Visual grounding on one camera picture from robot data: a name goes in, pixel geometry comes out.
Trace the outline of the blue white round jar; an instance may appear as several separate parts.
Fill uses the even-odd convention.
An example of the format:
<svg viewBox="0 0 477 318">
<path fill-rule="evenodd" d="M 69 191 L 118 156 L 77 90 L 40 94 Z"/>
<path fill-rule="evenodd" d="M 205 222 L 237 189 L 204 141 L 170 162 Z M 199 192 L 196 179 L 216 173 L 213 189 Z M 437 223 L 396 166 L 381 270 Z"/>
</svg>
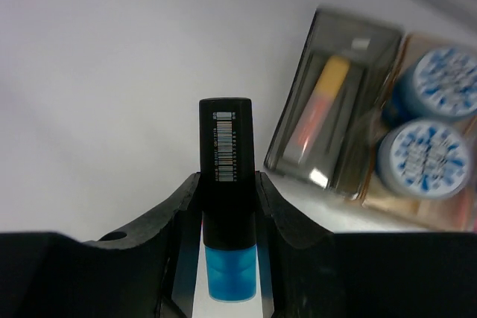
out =
<svg viewBox="0 0 477 318">
<path fill-rule="evenodd" d="M 394 128 L 380 140 L 375 171 L 398 196 L 446 200 L 470 181 L 473 159 L 453 126 L 424 118 Z"/>
</svg>

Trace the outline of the orange pink highlighter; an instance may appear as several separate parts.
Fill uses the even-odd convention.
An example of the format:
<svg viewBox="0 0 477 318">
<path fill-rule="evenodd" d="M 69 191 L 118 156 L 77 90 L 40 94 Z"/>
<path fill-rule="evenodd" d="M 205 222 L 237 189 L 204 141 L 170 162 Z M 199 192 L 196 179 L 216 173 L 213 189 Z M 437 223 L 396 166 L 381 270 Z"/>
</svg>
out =
<svg viewBox="0 0 477 318">
<path fill-rule="evenodd" d="M 350 61 L 347 58 L 336 55 L 326 61 L 283 151 L 284 159 L 297 165 L 307 159 L 346 79 L 350 66 Z"/>
</svg>

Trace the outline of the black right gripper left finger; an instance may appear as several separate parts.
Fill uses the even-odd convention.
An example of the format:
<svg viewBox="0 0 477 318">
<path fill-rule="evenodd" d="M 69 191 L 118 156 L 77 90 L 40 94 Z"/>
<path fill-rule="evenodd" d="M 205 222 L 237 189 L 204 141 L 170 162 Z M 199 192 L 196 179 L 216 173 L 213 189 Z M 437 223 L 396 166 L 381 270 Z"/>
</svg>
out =
<svg viewBox="0 0 477 318">
<path fill-rule="evenodd" d="M 3 317 L 190 317 L 201 213 L 192 174 L 166 200 L 97 241 L 1 235 Z"/>
</svg>

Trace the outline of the black blue highlighter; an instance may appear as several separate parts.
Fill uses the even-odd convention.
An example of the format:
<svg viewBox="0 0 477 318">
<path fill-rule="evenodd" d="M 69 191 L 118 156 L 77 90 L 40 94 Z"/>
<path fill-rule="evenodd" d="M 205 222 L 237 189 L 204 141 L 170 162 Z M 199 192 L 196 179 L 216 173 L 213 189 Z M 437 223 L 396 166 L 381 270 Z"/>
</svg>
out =
<svg viewBox="0 0 477 318">
<path fill-rule="evenodd" d="M 209 295 L 244 302 L 256 295 L 255 159 L 252 103 L 199 103 L 200 199 Z"/>
</svg>

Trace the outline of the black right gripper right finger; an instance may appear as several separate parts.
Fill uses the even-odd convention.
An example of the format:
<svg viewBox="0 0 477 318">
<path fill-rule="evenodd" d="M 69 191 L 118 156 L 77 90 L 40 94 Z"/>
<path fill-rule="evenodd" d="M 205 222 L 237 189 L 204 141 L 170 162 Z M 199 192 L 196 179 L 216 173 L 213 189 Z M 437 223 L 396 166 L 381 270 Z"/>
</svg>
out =
<svg viewBox="0 0 477 318">
<path fill-rule="evenodd" d="M 334 233 L 256 173 L 264 317 L 474 317 L 476 235 Z"/>
</svg>

